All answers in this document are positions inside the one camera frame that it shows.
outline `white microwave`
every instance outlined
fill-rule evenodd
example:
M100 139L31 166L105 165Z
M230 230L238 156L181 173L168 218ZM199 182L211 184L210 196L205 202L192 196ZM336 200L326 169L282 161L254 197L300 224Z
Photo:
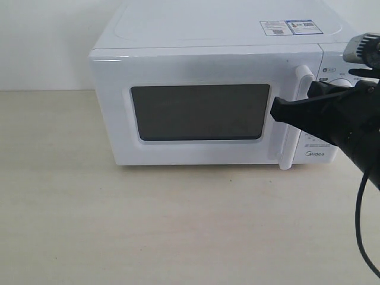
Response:
M322 0L128 1L89 56L116 163L333 161L270 109L313 80L359 81L342 59L356 35Z

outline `beige tabletop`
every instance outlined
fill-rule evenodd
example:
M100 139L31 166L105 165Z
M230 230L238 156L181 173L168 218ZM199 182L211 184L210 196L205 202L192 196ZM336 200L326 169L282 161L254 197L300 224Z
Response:
M362 174L119 167L93 91L0 93L0 284L378 284ZM363 239L380 265L380 194Z

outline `black cable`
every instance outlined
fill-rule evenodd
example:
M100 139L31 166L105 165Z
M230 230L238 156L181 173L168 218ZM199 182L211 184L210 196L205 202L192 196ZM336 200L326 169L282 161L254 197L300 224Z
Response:
M372 263L371 259L368 257L368 254L364 248L363 245L363 239L362 239L362 228L361 228L361 222L360 217L362 213L362 202L363 202L363 195L364 190L366 189L367 181L369 178L369 175L371 173L373 166L371 166L365 173L362 179L362 183L360 184L359 192L357 194L357 200L356 200L356 210L355 210L355 230L356 230L356 241L357 245L359 247L359 251L362 254L362 257L364 258L364 261L367 263L368 267L377 275L377 277L380 278L380 271L376 268L376 266Z

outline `white wall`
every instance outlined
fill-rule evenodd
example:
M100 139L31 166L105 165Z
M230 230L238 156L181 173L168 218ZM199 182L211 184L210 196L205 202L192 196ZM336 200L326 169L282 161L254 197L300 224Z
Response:
M122 1L0 0L0 90L92 89L88 52ZM379 0L326 1L380 33Z

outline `midea logo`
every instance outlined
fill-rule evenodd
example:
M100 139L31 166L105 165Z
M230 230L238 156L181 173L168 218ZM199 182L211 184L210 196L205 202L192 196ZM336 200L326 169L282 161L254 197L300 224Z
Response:
M313 153L312 151L308 151L306 156L325 156L324 153Z

